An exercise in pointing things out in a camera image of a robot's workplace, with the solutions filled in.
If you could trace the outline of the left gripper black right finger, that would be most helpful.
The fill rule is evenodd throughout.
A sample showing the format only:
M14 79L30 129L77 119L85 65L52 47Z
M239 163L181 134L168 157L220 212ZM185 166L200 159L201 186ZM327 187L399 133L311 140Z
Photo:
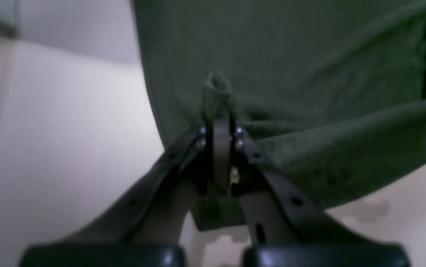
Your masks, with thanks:
M239 199L254 242L368 243L328 216L289 181L235 119L230 119L230 192Z

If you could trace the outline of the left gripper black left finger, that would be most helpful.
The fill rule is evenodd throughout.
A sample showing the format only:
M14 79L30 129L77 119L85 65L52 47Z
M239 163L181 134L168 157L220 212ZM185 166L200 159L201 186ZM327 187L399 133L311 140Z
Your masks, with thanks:
M230 186L230 117L181 135L113 206L63 240L75 245L168 244L179 241L184 217L201 197Z

